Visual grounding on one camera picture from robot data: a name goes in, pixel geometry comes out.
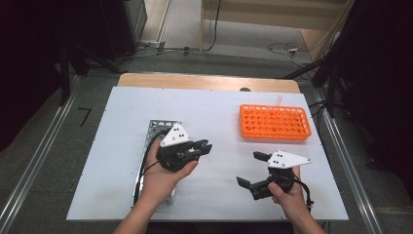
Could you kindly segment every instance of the white bracket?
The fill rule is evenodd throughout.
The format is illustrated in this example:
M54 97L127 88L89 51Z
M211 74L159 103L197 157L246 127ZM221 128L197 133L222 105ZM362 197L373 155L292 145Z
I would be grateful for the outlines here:
M268 160L269 168L287 169L313 162L310 158L276 150Z
M168 147L188 141L191 140L182 125L180 123L174 123L169 133L161 141L161 147Z

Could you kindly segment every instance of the orange plastic basket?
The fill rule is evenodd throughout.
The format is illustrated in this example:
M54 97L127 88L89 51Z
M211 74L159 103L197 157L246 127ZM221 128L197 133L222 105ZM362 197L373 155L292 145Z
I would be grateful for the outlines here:
M301 107L242 104L241 135L246 138L306 139L311 135Z

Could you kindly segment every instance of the white tabletop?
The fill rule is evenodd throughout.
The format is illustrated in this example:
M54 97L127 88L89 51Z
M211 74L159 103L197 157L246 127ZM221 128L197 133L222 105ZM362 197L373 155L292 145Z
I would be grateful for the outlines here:
M306 140L250 140L241 137L241 104L303 107L312 135ZM68 220L119 220L132 206L132 193L150 120L181 121L196 141L213 145L190 176L181 180L173 205L162 205L153 220L243 221L286 219L271 198L254 201L236 176L258 182L268 176L267 164L253 151L284 150L311 158L301 177L315 201L318 220L348 219L303 95L155 88L113 88L94 144L77 186Z

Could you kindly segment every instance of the person's left hand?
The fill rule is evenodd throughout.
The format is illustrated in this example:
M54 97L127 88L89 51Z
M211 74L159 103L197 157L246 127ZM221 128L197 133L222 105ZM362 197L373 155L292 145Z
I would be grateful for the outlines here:
M152 148L149 151L148 158L146 159L145 170L152 164L157 162L156 155L160 147L160 140L155 140L152 144ZM157 163L155 166L148 169L143 178L143 189L139 196L139 199L148 199L156 204L161 204L172 192L176 184L186 176L192 173L197 167L198 162L192 161L185 165L180 171L173 173L170 172Z

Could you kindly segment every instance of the human arm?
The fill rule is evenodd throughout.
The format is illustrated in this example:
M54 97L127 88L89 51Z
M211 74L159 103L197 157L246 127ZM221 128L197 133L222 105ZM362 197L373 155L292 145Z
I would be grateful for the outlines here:
M300 177L299 167L294 167L292 170L297 177ZM268 188L274 195L274 203L282 206L288 220L290 220L302 234L325 233L310 214L304 202L303 190L300 184L295 182L288 193L282 191L274 182L271 182Z
M156 154L159 146L160 141L156 140L149 151L145 168L157 162ZM163 169L159 163L151 167L144 174L143 189L139 199L114 233L145 233L149 220L158 206L167 199L176 184L191 174L197 165L197 161L192 161L176 173Z

